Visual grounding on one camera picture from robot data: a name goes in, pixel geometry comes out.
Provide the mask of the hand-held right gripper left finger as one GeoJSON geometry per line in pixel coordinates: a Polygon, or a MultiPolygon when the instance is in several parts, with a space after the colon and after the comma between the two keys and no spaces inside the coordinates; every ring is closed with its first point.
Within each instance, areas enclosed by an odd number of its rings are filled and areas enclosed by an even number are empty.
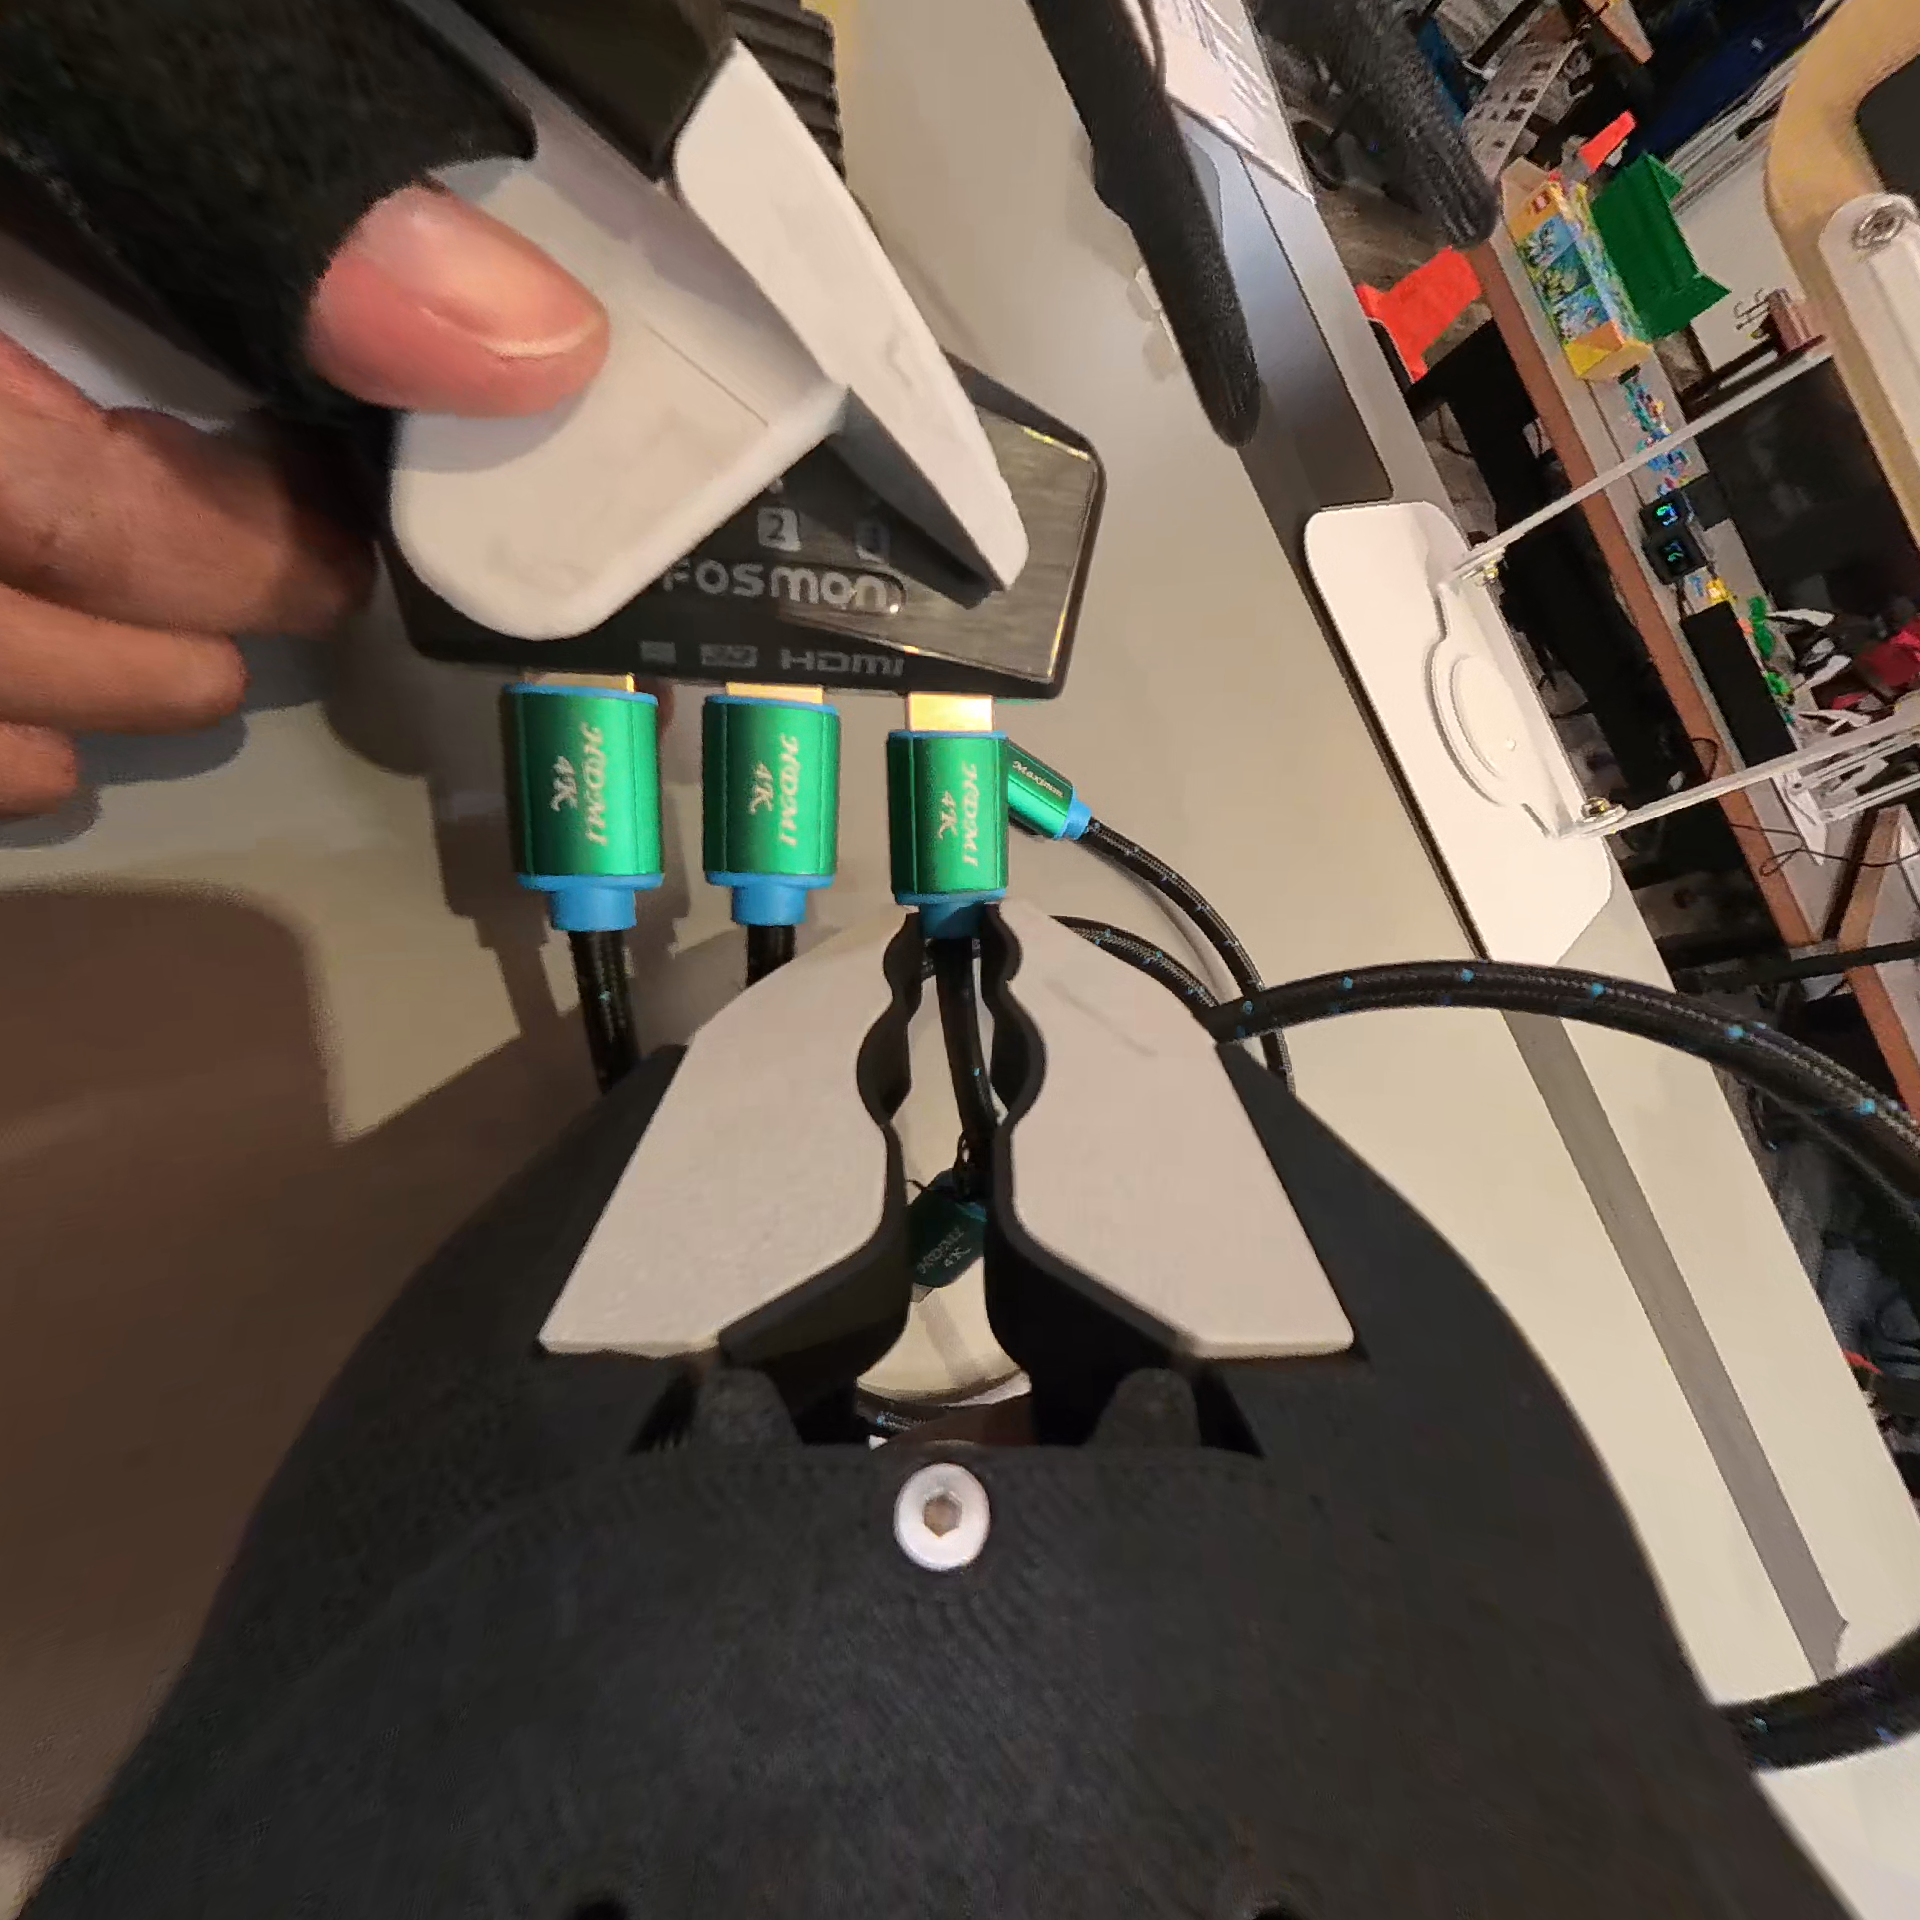
{"type": "Polygon", "coordinates": [[[541,1324],[547,1357],[759,1372],[805,1445],[867,1445],[860,1381],[916,1297],[897,1134],[920,922],[876,916],[686,1041],[541,1324]]]}

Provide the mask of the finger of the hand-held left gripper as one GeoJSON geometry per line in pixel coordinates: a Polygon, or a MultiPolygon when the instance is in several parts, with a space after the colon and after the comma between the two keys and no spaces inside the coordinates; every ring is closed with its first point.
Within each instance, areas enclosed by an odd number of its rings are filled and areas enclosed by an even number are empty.
{"type": "Polygon", "coordinates": [[[541,416],[397,419],[390,529],[425,587],[504,636],[590,634],[826,442],[960,571],[1020,576],[975,405],[749,47],[696,84],[665,181],[504,42],[454,47],[527,115],[534,159],[445,184],[599,301],[609,356],[541,416]]]}

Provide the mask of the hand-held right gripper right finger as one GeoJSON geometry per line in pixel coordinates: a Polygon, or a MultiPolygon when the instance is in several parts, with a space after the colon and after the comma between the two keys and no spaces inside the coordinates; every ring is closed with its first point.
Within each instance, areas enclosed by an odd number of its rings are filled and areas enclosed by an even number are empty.
{"type": "Polygon", "coordinates": [[[1222,1055],[1161,987],[1051,916],[977,922],[995,1025],[984,1291],[1046,1445],[1086,1440],[1135,1372],[1345,1357],[1354,1324],[1222,1055]]]}

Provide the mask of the person's left hand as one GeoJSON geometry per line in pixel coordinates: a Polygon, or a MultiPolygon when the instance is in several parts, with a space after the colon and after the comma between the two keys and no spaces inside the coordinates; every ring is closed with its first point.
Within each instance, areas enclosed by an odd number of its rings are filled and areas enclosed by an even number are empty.
{"type": "MultiPolygon", "coordinates": [[[[609,314],[512,229],[406,186],[341,240],[305,349],[345,397],[509,419],[590,389],[609,314]]],[[[372,565],[291,451],[101,409],[5,342],[5,817],[81,789],[81,736],[239,714],[239,640],[326,636],[372,565]]]]}

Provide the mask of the wood-framed black panel stand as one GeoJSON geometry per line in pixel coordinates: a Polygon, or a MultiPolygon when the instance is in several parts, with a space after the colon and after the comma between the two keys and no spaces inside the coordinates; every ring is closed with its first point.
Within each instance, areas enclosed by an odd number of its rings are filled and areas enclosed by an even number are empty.
{"type": "Polygon", "coordinates": [[[1304,556],[1360,694],[1412,790],[1450,874],[1469,935],[1500,964],[1561,964],[1614,895],[1607,836],[1722,801],[1761,785],[1807,796],[1837,771],[1915,751],[1915,699],[1875,722],[1830,722],[1791,755],[1739,765],[1645,805],[1584,796],[1492,576],[1512,550],[1604,501],[1641,470],[1675,456],[1791,379],[1830,360],[1811,349],[1751,394],[1645,442],[1544,511],[1469,549],[1449,511],[1424,501],[1339,505],[1310,516],[1304,556]]]}

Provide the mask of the long black box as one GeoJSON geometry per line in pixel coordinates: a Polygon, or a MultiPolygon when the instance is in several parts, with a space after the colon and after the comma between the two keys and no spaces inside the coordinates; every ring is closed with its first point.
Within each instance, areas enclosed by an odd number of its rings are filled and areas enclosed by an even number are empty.
{"type": "Polygon", "coordinates": [[[1734,602],[1709,602],[1684,614],[1680,636],[1739,765],[1761,765],[1800,751],[1734,602]]]}

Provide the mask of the long wooden table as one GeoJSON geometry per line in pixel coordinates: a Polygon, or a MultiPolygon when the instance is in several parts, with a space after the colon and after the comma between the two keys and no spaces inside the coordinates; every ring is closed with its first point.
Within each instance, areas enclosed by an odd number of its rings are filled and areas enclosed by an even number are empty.
{"type": "MultiPolygon", "coordinates": [[[[1540,319],[1539,301],[1519,269],[1507,237],[1467,252],[1492,322],[1500,325],[1502,349],[1539,409],[1540,430],[1580,490],[1592,485],[1632,451],[1632,427],[1615,427],[1619,394],[1614,381],[1584,381],[1569,370],[1565,349],[1552,325],[1540,319]]],[[[1686,739],[1686,785],[1739,771],[1734,739],[1722,729],[1722,714],[1702,685],[1695,659],[1675,624],[1674,591],[1657,584],[1640,549],[1640,485],[1615,476],[1575,501],[1596,556],[1614,576],[1615,600],[1640,634],[1651,671],[1686,739]]],[[[1765,789],[1751,785],[1719,797],[1719,810],[1739,844],[1739,859],[1755,879],[1774,929],[1791,949],[1811,945],[1811,920],[1791,885],[1790,849],[1804,844],[1785,821],[1785,801],[1765,789]]],[[[1915,1111],[1915,1029],[1892,1010],[1885,976],[1877,969],[1856,969],[1842,976],[1861,1001],[1861,1017],[1871,1031],[1881,1070],[1910,1111],[1915,1111]]]]}

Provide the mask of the colourful toy boxes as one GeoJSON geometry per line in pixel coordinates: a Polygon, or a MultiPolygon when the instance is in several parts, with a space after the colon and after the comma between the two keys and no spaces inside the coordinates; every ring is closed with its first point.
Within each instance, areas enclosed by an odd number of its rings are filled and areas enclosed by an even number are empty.
{"type": "Polygon", "coordinates": [[[1569,370],[1584,381],[1640,370],[1651,342],[1596,234],[1585,181],[1519,159],[1500,171],[1500,209],[1569,370]]]}

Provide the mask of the green plastic bin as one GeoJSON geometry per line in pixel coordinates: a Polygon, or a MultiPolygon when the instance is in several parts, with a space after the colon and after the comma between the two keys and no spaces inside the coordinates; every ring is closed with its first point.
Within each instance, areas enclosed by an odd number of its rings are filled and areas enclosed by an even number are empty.
{"type": "Polygon", "coordinates": [[[1734,292],[1695,262],[1674,214],[1680,186],[1680,175],[1661,159],[1641,154],[1592,200],[1596,240],[1645,342],[1684,332],[1734,292]]]}

